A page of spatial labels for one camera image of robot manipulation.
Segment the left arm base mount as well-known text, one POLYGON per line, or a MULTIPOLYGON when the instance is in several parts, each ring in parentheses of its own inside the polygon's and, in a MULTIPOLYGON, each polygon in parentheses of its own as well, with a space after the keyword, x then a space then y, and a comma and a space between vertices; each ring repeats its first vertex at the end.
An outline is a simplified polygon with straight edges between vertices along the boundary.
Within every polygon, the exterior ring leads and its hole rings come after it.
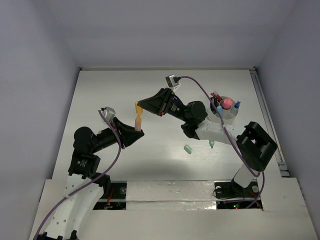
POLYGON ((127 205, 127 182, 111 182, 109 195, 102 196, 94 206, 94 210, 125 210, 127 205))

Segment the green highlighter marker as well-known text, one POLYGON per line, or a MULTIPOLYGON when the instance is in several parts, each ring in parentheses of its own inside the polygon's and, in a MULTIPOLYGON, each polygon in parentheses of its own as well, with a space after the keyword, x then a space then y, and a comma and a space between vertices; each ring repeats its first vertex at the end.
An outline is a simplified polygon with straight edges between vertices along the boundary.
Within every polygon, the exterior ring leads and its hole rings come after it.
POLYGON ((215 145, 215 142, 213 141, 213 140, 210 140, 209 141, 209 145, 210 145, 210 147, 211 147, 211 149, 214 147, 214 145, 215 145))

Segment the green marker cap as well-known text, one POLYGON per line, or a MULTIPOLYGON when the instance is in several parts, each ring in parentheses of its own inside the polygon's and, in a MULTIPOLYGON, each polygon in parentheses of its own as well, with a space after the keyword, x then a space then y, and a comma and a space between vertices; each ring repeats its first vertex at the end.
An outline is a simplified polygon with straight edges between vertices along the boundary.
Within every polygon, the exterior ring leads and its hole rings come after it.
POLYGON ((193 152, 193 149, 192 149, 189 145, 187 145, 187 144, 183 147, 183 149, 184 149, 188 154, 192 154, 192 152, 193 152))

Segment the black green highlighter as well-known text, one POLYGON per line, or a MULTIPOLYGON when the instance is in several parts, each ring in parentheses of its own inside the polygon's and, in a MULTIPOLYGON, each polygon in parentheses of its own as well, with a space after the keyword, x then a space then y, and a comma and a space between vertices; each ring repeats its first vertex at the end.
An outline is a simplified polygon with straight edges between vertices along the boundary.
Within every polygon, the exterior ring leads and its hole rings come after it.
POLYGON ((210 105, 210 110, 215 115, 217 113, 218 99, 216 97, 211 97, 210 99, 212 101, 212 104, 210 105))

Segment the orange marker cap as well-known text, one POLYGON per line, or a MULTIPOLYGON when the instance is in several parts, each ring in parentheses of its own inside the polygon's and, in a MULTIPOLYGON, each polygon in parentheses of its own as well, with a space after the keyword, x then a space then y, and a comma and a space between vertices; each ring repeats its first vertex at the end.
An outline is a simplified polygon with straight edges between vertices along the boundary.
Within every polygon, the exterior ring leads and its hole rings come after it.
POLYGON ((139 105, 138 105, 138 101, 137 102, 135 102, 135 112, 136 112, 136 114, 138 115, 138 116, 140 116, 140 115, 142 115, 142 113, 143 113, 143 108, 142 107, 140 107, 139 105))

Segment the orange highlighter marker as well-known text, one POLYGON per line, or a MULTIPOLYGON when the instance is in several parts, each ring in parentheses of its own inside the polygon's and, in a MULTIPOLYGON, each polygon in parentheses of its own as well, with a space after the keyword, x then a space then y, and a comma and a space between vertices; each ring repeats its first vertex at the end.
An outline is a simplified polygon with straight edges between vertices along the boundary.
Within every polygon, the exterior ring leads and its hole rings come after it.
POLYGON ((137 132, 140 132, 142 130, 142 119, 140 114, 137 114, 137 117, 135 118, 134 130, 137 132))

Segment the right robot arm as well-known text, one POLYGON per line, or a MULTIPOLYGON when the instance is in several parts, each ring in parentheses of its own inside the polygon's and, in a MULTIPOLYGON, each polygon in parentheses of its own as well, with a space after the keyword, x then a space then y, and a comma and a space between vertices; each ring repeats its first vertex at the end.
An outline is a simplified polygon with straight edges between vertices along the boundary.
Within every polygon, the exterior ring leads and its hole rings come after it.
POLYGON ((240 128, 212 122, 207 118, 203 102, 192 101, 185 105, 170 88, 161 88, 156 95, 139 100, 136 105, 160 117, 169 114, 182 120, 181 128, 188 138, 231 145, 242 161, 230 183, 235 196, 248 191, 251 181, 264 172, 278 148, 257 122, 251 121, 240 128))

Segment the blue highlighter marker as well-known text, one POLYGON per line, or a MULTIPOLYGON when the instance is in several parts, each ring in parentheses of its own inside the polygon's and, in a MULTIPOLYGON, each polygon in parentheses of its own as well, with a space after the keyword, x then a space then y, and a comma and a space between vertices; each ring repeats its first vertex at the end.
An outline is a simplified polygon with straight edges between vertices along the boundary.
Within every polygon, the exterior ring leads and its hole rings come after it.
POLYGON ((219 114, 221 117, 223 116, 223 108, 221 105, 216 107, 216 113, 219 114))

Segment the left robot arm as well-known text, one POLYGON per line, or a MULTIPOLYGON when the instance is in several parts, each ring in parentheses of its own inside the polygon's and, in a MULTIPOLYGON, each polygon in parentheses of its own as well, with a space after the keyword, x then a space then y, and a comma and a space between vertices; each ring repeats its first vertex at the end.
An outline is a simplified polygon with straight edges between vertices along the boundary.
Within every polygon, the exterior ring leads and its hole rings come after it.
POLYGON ((116 117, 107 126, 98 134, 87 126, 75 131, 63 198, 43 219, 35 240, 78 240, 98 200, 111 195, 110 176, 106 170, 97 171, 101 159, 96 153, 113 144, 118 144, 121 151, 142 138, 144 132, 116 117))

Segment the red gel pen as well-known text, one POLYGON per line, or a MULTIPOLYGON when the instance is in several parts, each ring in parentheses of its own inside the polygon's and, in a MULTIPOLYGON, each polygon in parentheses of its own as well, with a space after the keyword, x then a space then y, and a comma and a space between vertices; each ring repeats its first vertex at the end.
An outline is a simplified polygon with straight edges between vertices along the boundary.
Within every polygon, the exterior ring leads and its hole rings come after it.
POLYGON ((212 98, 217 99, 218 102, 220 102, 222 100, 222 98, 220 97, 220 95, 218 94, 217 91, 212 92, 210 95, 212 98))

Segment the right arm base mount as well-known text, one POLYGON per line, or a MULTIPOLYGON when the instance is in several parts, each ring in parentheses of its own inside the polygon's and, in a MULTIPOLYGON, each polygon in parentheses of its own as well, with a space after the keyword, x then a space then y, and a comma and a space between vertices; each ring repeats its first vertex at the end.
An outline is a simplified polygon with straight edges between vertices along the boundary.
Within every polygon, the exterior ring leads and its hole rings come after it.
POLYGON ((256 180, 248 187, 238 186, 233 181, 218 181, 214 183, 212 195, 216 198, 218 210, 262 209, 260 188, 256 180))

